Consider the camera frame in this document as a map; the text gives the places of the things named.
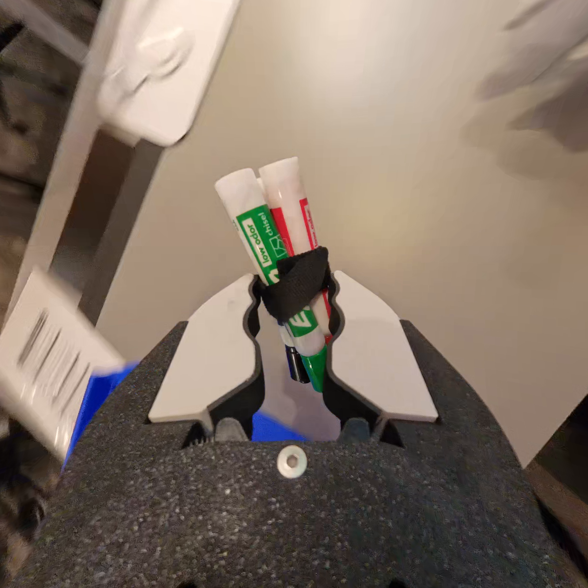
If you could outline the green marker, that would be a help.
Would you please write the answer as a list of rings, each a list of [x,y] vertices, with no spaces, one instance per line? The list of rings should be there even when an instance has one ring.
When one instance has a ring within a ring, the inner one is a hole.
[[[270,303],[266,301],[266,296],[270,293],[269,288],[281,281],[277,263],[285,260],[289,254],[262,188],[254,171],[251,168],[245,168],[217,180],[215,190],[263,283],[262,298],[270,314]],[[301,356],[310,383],[319,393],[323,392],[324,387],[326,356],[326,345],[316,355]]]

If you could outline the black table mat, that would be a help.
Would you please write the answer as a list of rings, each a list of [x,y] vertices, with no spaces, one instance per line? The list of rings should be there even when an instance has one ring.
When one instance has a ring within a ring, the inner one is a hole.
[[[150,188],[165,148],[144,139],[139,140],[117,179],[115,199],[92,259],[78,304],[79,310],[93,326],[106,302],[122,255],[135,226],[139,211]]]

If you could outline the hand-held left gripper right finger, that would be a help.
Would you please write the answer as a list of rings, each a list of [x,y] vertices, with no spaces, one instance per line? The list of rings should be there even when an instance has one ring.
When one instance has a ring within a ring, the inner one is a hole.
[[[333,335],[323,401],[341,423],[435,422],[439,414],[397,313],[342,271],[329,285]]]

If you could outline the printed paper sheet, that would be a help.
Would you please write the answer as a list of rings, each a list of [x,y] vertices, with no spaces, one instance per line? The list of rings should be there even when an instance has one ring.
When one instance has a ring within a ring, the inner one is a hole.
[[[124,364],[67,292],[33,270],[1,332],[1,406],[64,462],[91,376]]]

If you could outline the black marker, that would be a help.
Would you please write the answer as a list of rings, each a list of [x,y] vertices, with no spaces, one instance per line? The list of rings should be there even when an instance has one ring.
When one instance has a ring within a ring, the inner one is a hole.
[[[295,348],[286,325],[280,325],[279,329],[283,344],[285,346],[286,361],[288,364],[290,378],[301,384],[310,383],[310,378],[308,377],[305,365],[302,361],[302,357]]]

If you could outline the red marker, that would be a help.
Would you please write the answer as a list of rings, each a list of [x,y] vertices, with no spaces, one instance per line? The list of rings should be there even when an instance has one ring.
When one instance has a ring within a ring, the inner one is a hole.
[[[328,253],[320,247],[299,159],[259,169],[264,195],[289,256],[277,263],[281,281],[269,288],[270,314],[286,325],[299,354],[318,354],[331,337]]]

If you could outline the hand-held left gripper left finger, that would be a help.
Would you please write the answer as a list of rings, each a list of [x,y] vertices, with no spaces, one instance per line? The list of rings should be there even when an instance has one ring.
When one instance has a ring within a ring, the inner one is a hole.
[[[190,316],[148,418],[152,423],[231,417],[246,425],[265,398],[259,278],[246,274]]]

